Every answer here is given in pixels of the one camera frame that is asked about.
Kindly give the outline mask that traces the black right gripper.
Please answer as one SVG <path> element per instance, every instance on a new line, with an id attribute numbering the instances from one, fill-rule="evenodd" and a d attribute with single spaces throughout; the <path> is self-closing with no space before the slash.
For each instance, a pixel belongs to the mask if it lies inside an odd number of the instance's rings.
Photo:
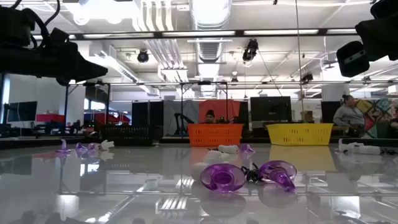
<path id="1" fill-rule="evenodd" d="M 361 21 L 356 25 L 364 51 L 369 61 L 388 56 L 390 61 L 398 60 L 398 12 L 391 16 Z"/>

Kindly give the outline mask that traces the black background rig frame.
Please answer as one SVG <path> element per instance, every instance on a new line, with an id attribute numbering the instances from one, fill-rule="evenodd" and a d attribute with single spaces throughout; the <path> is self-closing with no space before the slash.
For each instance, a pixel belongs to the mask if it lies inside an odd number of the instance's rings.
<path id="1" fill-rule="evenodd" d="M 96 86 L 97 83 L 76 83 L 76 84 L 67 84 L 66 90 L 65 90 L 65 100 L 64 100 L 64 116 L 65 116 L 65 121 L 63 122 L 64 128 L 62 133 L 65 133 L 66 131 L 66 124 L 67 124 L 67 112 L 68 112 L 68 100 L 69 100 L 69 94 L 71 94 L 73 91 L 69 91 L 69 88 L 71 86 L 79 87 L 79 86 Z M 109 114 L 109 102 L 110 102 L 110 92 L 111 92 L 111 87 L 112 86 L 179 86 L 181 88 L 181 99 L 180 101 L 183 101 L 183 94 L 184 94 L 184 89 L 183 87 L 185 85 L 225 85 L 226 90 L 228 90 L 228 85 L 229 83 L 226 81 L 223 82 L 211 82 L 211 81 L 199 81 L 199 82 L 131 82 L 131 83 L 103 83 L 100 82 L 99 86 L 107 86 L 108 87 L 108 96 L 106 98 L 106 103 L 105 103 L 105 114 Z"/>

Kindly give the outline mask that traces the grey partition panel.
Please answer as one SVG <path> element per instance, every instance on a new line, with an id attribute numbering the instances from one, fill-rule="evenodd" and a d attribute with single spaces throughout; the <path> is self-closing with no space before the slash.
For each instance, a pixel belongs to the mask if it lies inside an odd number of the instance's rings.
<path id="1" fill-rule="evenodd" d="M 181 113 L 190 118 L 195 123 L 198 123 L 199 115 L 199 102 L 186 100 L 186 101 L 164 101 L 164 136 L 176 136 L 174 135 L 176 130 L 176 121 L 174 114 Z"/>

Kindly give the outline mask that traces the black overhead light bar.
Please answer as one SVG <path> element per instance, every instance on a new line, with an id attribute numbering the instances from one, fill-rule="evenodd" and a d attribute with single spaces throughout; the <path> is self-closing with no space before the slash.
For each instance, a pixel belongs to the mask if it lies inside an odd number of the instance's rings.
<path id="1" fill-rule="evenodd" d="M 319 29 L 266 29 L 266 30 L 184 30 L 152 32 L 101 32 L 70 33 L 71 40 L 134 40 L 134 39 L 200 39 L 200 38 L 246 38 L 246 37 L 313 37 L 356 35 L 353 28 Z"/>

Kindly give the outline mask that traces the yellow plastic basket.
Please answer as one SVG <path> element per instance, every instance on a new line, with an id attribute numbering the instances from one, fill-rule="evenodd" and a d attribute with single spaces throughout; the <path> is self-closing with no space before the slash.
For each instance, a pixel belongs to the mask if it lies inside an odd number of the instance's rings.
<path id="1" fill-rule="evenodd" d="M 281 123 L 267 125 L 271 144 L 280 146 L 329 145 L 332 123 Z"/>

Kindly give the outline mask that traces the black aluminium table frame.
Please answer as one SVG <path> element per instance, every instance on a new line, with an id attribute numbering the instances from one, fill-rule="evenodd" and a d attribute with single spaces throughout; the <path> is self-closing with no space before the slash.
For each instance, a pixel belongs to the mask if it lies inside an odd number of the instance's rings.
<path id="1" fill-rule="evenodd" d="M 101 142 L 97 138 L 66 138 L 66 142 L 69 144 L 80 143 L 91 143 L 91 142 Z M 155 143 L 156 141 L 150 142 L 149 140 L 133 140 L 129 144 L 119 144 L 120 146 L 150 146 L 149 143 Z M 161 144 L 188 144 L 189 139 L 183 138 L 163 138 L 157 141 Z M 398 139 L 360 139 L 360 138 L 343 138 L 343 143 L 348 144 L 351 142 L 361 142 L 365 145 L 370 146 L 381 146 L 381 147 L 398 147 Z M 258 144 L 268 144 L 271 143 L 269 138 L 244 138 L 241 143 L 258 143 Z M 330 144 L 338 143 L 338 138 L 331 138 Z M 59 138 L 0 138 L 0 150 L 6 149 L 22 149 L 29 147 L 41 147 L 41 146 L 60 146 L 61 139 Z"/>

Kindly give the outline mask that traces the orange partition panel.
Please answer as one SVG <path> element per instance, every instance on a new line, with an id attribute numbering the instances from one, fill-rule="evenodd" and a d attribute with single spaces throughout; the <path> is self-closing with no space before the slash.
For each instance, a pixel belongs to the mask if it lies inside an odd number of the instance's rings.
<path id="1" fill-rule="evenodd" d="M 198 122 L 204 123 L 206 114 L 213 110 L 215 119 L 231 119 L 239 116 L 240 102 L 235 100 L 206 100 L 199 104 Z"/>

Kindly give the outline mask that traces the thin hanging pole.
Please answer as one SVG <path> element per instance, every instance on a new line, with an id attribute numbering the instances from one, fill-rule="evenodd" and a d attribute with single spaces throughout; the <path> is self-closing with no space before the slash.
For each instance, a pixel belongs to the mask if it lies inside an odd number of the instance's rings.
<path id="1" fill-rule="evenodd" d="M 303 85 L 302 85 L 302 63 L 301 63 L 301 48 L 300 48 L 300 26 L 299 26 L 299 7 L 298 7 L 298 0 L 295 0 L 295 12 L 296 12 L 296 25 L 297 25 L 297 47 L 298 47 L 298 72 L 299 72 L 299 86 L 300 86 L 300 93 L 299 93 L 299 101 L 301 103 L 301 119 L 303 123 L 306 122 L 305 119 L 305 110 L 304 110 L 304 102 L 303 102 Z"/>

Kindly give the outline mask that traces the black plastic basket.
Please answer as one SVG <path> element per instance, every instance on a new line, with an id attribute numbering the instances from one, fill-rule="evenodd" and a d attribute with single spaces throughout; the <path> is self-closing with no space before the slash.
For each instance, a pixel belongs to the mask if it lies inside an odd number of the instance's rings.
<path id="1" fill-rule="evenodd" d="M 151 146 L 153 138 L 147 126 L 112 126 L 101 128 L 104 140 L 113 141 L 115 146 Z"/>

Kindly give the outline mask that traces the red box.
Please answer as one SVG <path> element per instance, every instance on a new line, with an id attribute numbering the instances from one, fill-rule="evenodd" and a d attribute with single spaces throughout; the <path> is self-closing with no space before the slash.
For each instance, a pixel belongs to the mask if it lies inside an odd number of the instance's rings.
<path id="1" fill-rule="evenodd" d="M 57 122 L 62 123 L 65 121 L 65 116 L 61 114 L 37 114 L 36 115 L 37 122 Z"/>

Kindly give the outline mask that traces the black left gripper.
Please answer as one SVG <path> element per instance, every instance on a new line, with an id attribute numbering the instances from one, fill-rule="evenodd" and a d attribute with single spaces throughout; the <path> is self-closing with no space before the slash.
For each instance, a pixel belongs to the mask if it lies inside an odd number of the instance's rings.
<path id="1" fill-rule="evenodd" d="M 81 82 L 104 76 L 108 69 L 84 59 L 77 44 L 70 42 L 69 34 L 55 28 L 34 50 L 0 44 L 0 72 L 50 77 L 66 85 L 70 80 Z"/>

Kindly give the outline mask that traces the orange plastic basket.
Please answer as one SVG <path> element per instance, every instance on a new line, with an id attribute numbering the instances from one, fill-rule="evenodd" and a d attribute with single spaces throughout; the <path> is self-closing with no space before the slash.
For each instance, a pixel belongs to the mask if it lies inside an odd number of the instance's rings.
<path id="1" fill-rule="evenodd" d="M 243 124 L 188 124 L 190 145 L 193 147 L 238 145 Z"/>

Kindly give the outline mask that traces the black computer monitor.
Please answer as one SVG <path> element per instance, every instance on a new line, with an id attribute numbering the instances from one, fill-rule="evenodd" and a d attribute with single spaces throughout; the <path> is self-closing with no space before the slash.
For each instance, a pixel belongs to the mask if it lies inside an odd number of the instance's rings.
<path id="1" fill-rule="evenodd" d="M 259 96 L 250 98 L 252 121 L 291 122 L 292 109 L 289 96 Z"/>
<path id="2" fill-rule="evenodd" d="M 321 102 L 322 123 L 333 123 L 333 117 L 340 106 L 341 103 L 339 101 L 322 101 Z"/>
<path id="3" fill-rule="evenodd" d="M 7 115 L 7 122 L 35 121 L 36 112 L 36 101 L 10 103 Z"/>

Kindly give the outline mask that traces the red cloth cover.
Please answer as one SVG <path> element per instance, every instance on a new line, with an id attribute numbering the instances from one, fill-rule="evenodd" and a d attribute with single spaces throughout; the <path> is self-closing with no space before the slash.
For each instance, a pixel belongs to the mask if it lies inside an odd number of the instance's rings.
<path id="1" fill-rule="evenodd" d="M 127 123 L 131 122 L 131 119 L 128 118 L 125 114 L 118 114 L 117 116 L 113 114 L 105 114 L 105 113 L 95 113 L 94 120 L 99 122 L 100 124 L 119 124 L 119 123 Z"/>

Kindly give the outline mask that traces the colourful wall mural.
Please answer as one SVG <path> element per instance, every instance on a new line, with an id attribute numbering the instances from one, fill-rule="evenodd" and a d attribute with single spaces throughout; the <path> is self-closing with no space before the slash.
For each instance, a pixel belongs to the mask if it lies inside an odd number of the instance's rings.
<path id="1" fill-rule="evenodd" d="M 364 115 L 364 135 L 367 138 L 394 139 L 398 131 L 393 131 L 391 123 L 396 119 L 398 98 L 358 100 L 356 104 Z"/>

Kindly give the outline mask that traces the silver ventilation duct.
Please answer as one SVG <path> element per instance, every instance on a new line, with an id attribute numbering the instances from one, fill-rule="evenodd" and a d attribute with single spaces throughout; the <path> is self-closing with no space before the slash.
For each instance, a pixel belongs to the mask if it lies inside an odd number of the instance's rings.
<path id="1" fill-rule="evenodd" d="M 232 0 L 189 0 L 192 26 L 195 30 L 224 30 L 231 16 Z M 221 42 L 197 43 L 202 62 L 217 62 L 221 57 Z"/>

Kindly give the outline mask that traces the black partition panel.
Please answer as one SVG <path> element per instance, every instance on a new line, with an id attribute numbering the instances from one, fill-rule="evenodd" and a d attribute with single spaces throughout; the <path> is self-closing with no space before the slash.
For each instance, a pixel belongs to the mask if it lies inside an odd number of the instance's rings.
<path id="1" fill-rule="evenodd" d="M 164 102 L 146 101 L 132 103 L 133 126 L 163 126 Z"/>

